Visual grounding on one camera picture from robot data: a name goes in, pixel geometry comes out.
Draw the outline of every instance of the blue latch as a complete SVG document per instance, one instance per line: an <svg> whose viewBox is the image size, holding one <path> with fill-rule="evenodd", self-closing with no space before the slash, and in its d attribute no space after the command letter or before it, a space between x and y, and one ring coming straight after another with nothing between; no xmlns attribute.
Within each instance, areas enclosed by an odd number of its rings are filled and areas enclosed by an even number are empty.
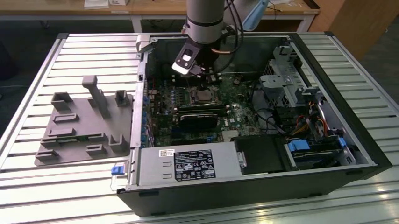
<svg viewBox="0 0 399 224"><path fill-rule="evenodd" d="M110 169L110 175L123 175L123 163L117 163Z"/></svg>
<svg viewBox="0 0 399 224"><path fill-rule="evenodd" d="M305 140L293 140L288 143L288 149L289 152L293 152L296 150L309 150L310 147Z"/></svg>
<svg viewBox="0 0 399 224"><path fill-rule="evenodd" d="M342 138L338 138L338 144L342 148L346 146L346 142L344 141Z"/></svg>
<svg viewBox="0 0 399 224"><path fill-rule="evenodd" d="M144 102L145 105L149 103L148 96L144 96L144 97L142 97L142 102Z"/></svg>

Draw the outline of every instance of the gray plastic holder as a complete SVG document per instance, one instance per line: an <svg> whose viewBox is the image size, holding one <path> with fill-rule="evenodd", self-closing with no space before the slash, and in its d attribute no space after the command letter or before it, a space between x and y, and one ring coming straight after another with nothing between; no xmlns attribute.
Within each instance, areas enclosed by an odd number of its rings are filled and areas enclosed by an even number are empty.
<svg viewBox="0 0 399 224"><path fill-rule="evenodd" d="M71 99L57 92L34 165L86 161L129 154L133 96L123 90L103 96L95 76L85 76L82 86L91 98Z"/></svg>

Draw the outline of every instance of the floor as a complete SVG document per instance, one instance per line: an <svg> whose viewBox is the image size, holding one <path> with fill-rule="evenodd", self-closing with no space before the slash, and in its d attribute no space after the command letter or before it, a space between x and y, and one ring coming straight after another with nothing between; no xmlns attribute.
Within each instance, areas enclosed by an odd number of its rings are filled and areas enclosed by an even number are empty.
<svg viewBox="0 0 399 224"><path fill-rule="evenodd" d="M144 32L178 32L182 21L142 21ZM58 33L129 33L129 21L0 21L0 41L18 67L17 75L0 81L0 134L2 134ZM399 18L360 61L388 94L399 102Z"/></svg>

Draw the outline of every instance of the barcode sticker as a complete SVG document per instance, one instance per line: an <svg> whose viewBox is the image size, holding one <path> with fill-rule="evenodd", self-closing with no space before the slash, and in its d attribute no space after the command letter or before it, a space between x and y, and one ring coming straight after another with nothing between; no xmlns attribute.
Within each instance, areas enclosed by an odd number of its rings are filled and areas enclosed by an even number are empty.
<svg viewBox="0 0 399 224"><path fill-rule="evenodd" d="M174 153L174 149L161 149L160 150L160 157L173 156L173 153Z"/></svg>

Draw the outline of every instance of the metal rail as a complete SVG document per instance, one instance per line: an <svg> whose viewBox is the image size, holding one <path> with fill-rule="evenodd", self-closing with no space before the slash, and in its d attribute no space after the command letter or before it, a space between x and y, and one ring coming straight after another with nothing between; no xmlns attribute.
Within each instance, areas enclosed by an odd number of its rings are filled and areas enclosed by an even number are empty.
<svg viewBox="0 0 399 224"><path fill-rule="evenodd" d="M79 86L81 78L97 75L105 95L117 89L134 94L136 34L75 34L55 41L0 141L3 143L0 145L0 223L393 222L399 218L397 105L334 38L324 33L300 34L300 37L393 164L390 169L325 196L165 217L137 217L109 186L113 163L125 158L50 167L33 164L51 112L53 92L67 91L71 98L89 96ZM314 85L310 74L304 72ZM294 190L294 186L286 186L286 190Z"/></svg>

